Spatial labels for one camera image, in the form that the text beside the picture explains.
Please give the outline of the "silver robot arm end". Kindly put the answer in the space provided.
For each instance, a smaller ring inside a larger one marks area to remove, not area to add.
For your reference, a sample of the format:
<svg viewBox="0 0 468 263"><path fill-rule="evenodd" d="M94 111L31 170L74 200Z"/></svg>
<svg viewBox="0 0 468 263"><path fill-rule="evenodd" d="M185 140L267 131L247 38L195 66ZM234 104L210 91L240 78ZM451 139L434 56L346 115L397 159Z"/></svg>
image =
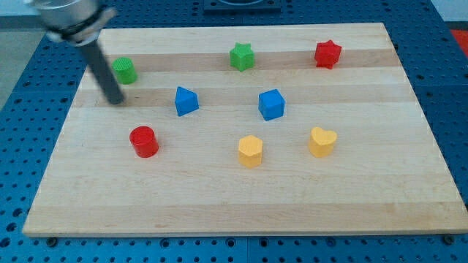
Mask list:
<svg viewBox="0 0 468 263"><path fill-rule="evenodd" d="M53 42L80 47L98 39L100 31L117 15L115 7L99 0L24 0L39 14L46 36Z"/></svg>

